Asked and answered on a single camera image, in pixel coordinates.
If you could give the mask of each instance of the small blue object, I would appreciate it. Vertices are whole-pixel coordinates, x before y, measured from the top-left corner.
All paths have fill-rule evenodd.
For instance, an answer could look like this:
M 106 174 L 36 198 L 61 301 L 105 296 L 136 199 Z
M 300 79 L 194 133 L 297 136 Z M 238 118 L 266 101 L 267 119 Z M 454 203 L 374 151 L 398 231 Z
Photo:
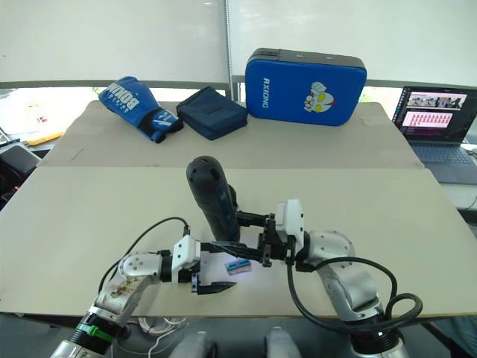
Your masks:
M 177 115 L 199 134 L 214 140 L 247 125 L 248 111 L 205 87 L 180 102 Z
M 226 263 L 225 269 L 230 275 L 240 274 L 241 272 L 250 271 L 252 269 L 252 264 L 248 259 L 237 259 L 231 263 Z
M 357 57 L 259 48 L 245 69 L 247 109 L 259 118 L 342 125 L 365 82 Z
M 182 121 L 161 108 L 149 88 L 135 77 L 113 82 L 100 93 L 99 100 L 156 143 L 162 142 L 166 133 L 183 127 Z

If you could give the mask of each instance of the cartoon sticker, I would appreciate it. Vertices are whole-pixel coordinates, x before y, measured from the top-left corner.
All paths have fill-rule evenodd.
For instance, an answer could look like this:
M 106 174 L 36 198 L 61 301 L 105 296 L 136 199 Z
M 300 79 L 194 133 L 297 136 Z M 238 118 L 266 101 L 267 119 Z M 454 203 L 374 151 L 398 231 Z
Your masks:
M 326 92 L 326 87 L 321 82 L 313 82 L 310 95 L 305 99 L 305 110 L 321 113 L 336 104 L 332 95 Z

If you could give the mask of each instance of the navy blue pouch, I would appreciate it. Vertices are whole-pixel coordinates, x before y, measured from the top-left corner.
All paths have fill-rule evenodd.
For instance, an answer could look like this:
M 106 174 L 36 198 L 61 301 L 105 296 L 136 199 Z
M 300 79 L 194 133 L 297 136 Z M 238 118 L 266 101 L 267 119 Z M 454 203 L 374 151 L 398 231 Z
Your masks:
M 247 125 L 248 111 L 239 104 L 205 87 L 177 107 L 177 115 L 195 131 L 214 140 Z

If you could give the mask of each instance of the laptop keyboard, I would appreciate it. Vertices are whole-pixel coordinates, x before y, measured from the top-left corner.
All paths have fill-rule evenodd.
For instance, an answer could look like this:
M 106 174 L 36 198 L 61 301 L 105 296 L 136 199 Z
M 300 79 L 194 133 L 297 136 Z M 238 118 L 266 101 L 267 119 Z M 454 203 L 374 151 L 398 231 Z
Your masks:
M 470 155 L 458 146 L 412 145 L 412 149 L 423 162 L 472 164 Z

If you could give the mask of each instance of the black power drill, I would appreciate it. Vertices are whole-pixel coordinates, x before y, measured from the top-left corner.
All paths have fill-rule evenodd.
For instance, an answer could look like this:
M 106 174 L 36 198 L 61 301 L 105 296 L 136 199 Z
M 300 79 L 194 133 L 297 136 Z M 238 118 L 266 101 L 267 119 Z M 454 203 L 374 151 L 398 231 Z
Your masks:
M 221 164 L 214 158 L 201 156 L 187 166 L 187 181 L 195 201 L 209 222 L 218 241 L 240 240 L 236 217 L 236 193 L 227 183 Z

